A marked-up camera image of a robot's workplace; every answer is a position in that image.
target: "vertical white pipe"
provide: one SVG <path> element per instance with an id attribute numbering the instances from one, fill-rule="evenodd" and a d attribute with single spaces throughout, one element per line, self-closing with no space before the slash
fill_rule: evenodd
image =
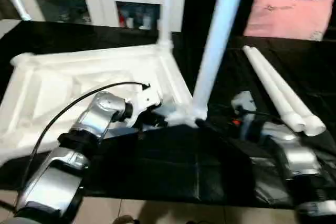
<path id="1" fill-rule="evenodd" d="M 217 0 L 193 94 L 193 113 L 206 118 L 207 103 L 221 65 L 240 0 Z"/>
<path id="2" fill-rule="evenodd" d="M 302 102 L 298 95 L 288 85 L 288 83 L 282 78 L 282 76 L 274 69 L 274 67 L 265 59 L 261 52 L 255 48 L 251 48 L 255 56 L 263 65 L 264 69 L 273 79 L 274 83 L 278 86 L 280 91 L 284 94 L 288 103 L 297 112 L 305 122 L 304 132 L 307 136 L 316 136 L 326 130 L 326 126 L 316 115 L 314 115 L 310 109 Z"/>
<path id="3" fill-rule="evenodd" d="M 160 30 L 159 44 L 171 47 L 171 30 L 170 30 L 170 15 L 171 15 L 172 0 L 163 0 L 163 5 L 160 10 Z"/>
<path id="4" fill-rule="evenodd" d="M 291 127 L 295 132 L 301 132 L 304 129 L 304 120 L 298 113 L 294 111 L 288 103 L 284 94 L 280 91 L 279 87 L 273 81 L 271 75 L 266 71 L 261 63 L 259 56 L 248 46 L 243 47 L 249 62 L 251 63 L 254 71 L 256 72 L 260 82 L 263 84 L 269 97 L 271 98 L 275 108 L 279 112 L 281 119 Z"/>

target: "table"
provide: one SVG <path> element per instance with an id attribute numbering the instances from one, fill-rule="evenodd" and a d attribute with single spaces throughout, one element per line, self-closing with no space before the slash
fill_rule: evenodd
<path id="1" fill-rule="evenodd" d="M 144 45 L 157 34 L 111 27 L 21 22 L 0 40 L 0 94 L 12 72 L 9 60 L 22 52 L 49 54 Z M 190 90 L 197 77 L 203 48 L 174 33 L 174 57 Z M 265 38 L 231 38 L 209 103 L 208 119 L 225 128 L 220 107 L 250 90 L 258 111 L 276 113 L 252 67 L 241 51 L 256 46 L 277 68 L 304 102 L 327 125 L 328 131 L 302 140 L 323 161 L 326 190 L 336 198 L 336 81 L 331 42 Z M 46 154 L 39 154 L 36 168 Z M 17 189 L 26 157 L 0 168 L 0 189 Z M 216 205 L 291 208 L 291 201 L 270 156 L 254 144 L 212 131 L 181 125 L 126 135 L 102 143 L 84 181 L 87 196 L 181 201 Z"/>

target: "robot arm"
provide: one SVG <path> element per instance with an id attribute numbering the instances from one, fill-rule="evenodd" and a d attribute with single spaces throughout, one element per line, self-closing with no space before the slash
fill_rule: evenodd
<path id="1" fill-rule="evenodd" d="M 236 111 L 239 106 L 255 110 L 252 100 L 249 92 L 242 92 L 232 104 Z M 272 155 L 300 223 L 334 223 L 336 200 L 323 189 L 325 178 L 314 151 L 302 145 L 284 124 L 258 120 L 253 114 L 244 114 L 242 122 L 240 139 L 254 142 Z"/>
<path id="2" fill-rule="evenodd" d="M 16 214 L 4 223 L 71 223 L 82 200 L 81 182 L 111 122 L 131 127 L 148 108 L 160 105 L 152 88 L 128 102 L 109 92 L 96 94 L 68 133 L 28 181 L 19 196 Z"/>

